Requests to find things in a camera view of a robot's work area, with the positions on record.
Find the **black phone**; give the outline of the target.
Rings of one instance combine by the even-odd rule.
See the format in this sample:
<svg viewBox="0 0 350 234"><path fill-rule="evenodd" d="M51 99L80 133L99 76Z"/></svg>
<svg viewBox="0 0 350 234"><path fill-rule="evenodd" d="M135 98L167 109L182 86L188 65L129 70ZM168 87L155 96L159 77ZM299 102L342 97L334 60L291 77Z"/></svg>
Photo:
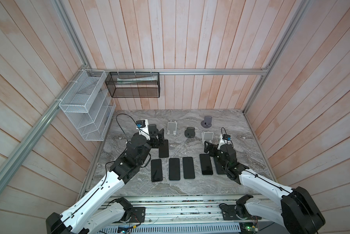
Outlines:
<svg viewBox="0 0 350 234"><path fill-rule="evenodd" d="M218 161L217 158L214 158L214 163L215 163L217 174L218 175L224 175L225 174L225 170L224 170L223 166L220 164L220 162Z"/></svg>

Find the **white-edged phone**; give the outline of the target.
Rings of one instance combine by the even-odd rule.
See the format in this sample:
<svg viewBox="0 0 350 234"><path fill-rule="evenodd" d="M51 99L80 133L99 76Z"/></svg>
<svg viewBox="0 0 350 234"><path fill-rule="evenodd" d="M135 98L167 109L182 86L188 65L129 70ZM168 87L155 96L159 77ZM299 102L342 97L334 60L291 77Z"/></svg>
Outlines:
<svg viewBox="0 0 350 234"><path fill-rule="evenodd" d="M159 158L168 158L169 157L169 141L166 139L163 146L159 146L158 149Z"/></svg>

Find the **pink-edged phone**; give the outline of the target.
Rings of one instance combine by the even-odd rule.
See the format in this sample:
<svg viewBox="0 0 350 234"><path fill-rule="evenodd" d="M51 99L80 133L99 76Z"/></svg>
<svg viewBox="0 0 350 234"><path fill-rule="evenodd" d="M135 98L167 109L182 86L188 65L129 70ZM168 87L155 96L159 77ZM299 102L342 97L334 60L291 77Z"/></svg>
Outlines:
<svg viewBox="0 0 350 234"><path fill-rule="evenodd" d="M163 181L162 161L161 159L151 160L151 181Z"/></svg>

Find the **green-edged phone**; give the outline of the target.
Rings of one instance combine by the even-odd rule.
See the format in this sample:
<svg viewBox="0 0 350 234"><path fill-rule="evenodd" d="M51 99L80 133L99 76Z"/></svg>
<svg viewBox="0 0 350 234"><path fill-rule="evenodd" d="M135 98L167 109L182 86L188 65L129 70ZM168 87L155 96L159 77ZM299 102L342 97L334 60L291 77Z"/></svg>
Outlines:
<svg viewBox="0 0 350 234"><path fill-rule="evenodd" d="M185 179L195 179L195 168L192 157L183 157L183 174Z"/></svg>

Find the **blue-edged phone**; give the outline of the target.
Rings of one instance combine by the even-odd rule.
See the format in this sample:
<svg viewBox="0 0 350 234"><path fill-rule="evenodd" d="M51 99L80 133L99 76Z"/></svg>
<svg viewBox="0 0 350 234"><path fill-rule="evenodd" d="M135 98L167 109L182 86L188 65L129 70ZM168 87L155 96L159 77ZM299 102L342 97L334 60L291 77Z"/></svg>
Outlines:
<svg viewBox="0 0 350 234"><path fill-rule="evenodd" d="M179 158L169 159L169 180L171 181L180 180L180 159Z"/></svg>

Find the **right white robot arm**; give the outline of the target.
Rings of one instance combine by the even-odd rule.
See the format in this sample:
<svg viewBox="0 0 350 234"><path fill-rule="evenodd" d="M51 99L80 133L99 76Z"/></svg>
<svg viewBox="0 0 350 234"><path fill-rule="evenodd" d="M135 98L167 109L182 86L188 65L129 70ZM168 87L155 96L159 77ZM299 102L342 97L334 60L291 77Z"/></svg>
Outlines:
<svg viewBox="0 0 350 234"><path fill-rule="evenodd" d="M261 201L244 195L236 201L234 211L227 212L229 215L241 220L258 216L285 227L291 234L316 234L325 225L324 216L306 189L291 188L259 175L238 162L233 145L226 140L219 145L204 142L204 152L221 165L230 180L267 198Z"/></svg>

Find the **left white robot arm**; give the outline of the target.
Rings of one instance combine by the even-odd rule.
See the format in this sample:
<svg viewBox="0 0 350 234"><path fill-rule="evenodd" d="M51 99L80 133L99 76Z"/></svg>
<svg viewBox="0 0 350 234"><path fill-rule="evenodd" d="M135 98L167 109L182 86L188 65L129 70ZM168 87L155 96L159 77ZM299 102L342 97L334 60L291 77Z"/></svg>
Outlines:
<svg viewBox="0 0 350 234"><path fill-rule="evenodd" d="M113 222L128 223L133 219L133 206L125 198L115 199L103 210L100 207L146 166L151 149L164 145L164 131L154 127L150 124L140 128L126 143L125 150L113 162L104 178L84 197L61 214L52 213L46 219L46 232L96 234Z"/></svg>

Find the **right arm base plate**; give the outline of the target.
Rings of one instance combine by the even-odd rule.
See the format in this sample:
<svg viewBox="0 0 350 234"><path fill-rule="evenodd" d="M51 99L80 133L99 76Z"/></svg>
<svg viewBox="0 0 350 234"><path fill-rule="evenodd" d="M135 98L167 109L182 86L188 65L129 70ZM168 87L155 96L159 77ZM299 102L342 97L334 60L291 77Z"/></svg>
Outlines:
<svg viewBox="0 0 350 234"><path fill-rule="evenodd" d="M219 204L219 208L222 212L223 220L261 220L259 216L253 216L248 214L248 211L237 205L228 205L226 203Z"/></svg>

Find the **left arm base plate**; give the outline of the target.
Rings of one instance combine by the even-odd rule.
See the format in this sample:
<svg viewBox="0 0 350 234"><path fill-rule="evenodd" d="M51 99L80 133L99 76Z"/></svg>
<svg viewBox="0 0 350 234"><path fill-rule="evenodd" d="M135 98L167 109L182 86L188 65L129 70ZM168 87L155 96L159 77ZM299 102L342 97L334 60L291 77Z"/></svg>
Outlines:
<svg viewBox="0 0 350 234"><path fill-rule="evenodd" d="M125 221L129 223L143 223L145 221L145 215L145 207L133 207L128 210Z"/></svg>

